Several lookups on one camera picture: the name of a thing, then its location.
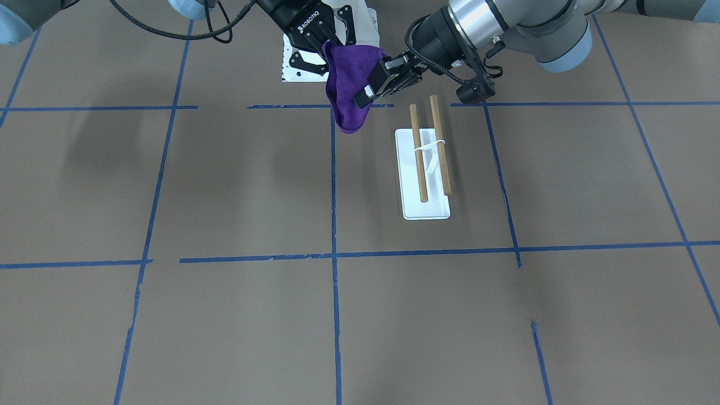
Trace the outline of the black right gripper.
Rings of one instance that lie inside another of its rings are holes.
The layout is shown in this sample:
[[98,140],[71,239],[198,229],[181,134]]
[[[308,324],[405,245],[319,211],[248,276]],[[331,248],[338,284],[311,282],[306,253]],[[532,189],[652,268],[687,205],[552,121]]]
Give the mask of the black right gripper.
[[337,43],[335,18],[344,28],[344,46],[357,44],[352,6],[335,10],[322,1],[257,1],[257,5],[288,36],[294,48],[286,49],[286,76],[326,77],[329,65],[317,53],[327,42]]

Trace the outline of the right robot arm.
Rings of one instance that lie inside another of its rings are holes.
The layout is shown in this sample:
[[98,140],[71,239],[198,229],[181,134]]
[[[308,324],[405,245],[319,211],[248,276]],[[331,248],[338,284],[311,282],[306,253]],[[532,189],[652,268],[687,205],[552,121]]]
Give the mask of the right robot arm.
[[[2,44],[19,44],[30,38],[52,17],[75,5],[76,1],[2,1]],[[283,31],[293,54],[288,65],[299,71],[324,76],[329,72],[329,62],[323,46],[357,44],[353,7],[349,3],[332,7],[324,1],[249,1],[231,20],[220,1],[170,1],[172,8],[190,20],[206,20],[206,34],[175,34],[146,25],[134,18],[116,1],[110,2],[126,20],[152,34],[164,38],[201,39],[213,38],[219,43],[229,43],[232,28],[244,18],[250,9],[259,5],[275,25]]]

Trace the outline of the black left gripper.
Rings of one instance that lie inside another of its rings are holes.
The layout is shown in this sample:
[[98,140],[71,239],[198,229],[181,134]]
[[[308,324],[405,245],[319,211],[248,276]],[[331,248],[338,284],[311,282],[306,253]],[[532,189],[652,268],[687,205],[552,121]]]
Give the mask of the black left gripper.
[[422,75],[431,71],[447,76],[460,86],[468,79],[452,73],[453,64],[464,62],[461,43],[475,48],[460,33],[449,12],[434,12],[414,21],[404,35],[407,49],[396,57],[379,59],[368,73],[367,85],[355,96],[354,102],[362,109],[384,94],[395,94],[422,81]]

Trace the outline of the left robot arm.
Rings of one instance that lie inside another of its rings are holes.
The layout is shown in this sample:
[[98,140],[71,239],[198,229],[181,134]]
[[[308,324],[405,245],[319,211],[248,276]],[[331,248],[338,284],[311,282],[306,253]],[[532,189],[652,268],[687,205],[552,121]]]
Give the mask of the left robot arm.
[[589,17],[614,11],[718,23],[717,1],[450,1],[409,26],[406,50],[378,59],[352,103],[367,107],[419,83],[426,71],[457,82],[460,102],[484,102],[496,94],[501,69],[488,60],[499,51],[530,54],[551,73],[569,71],[592,49]]

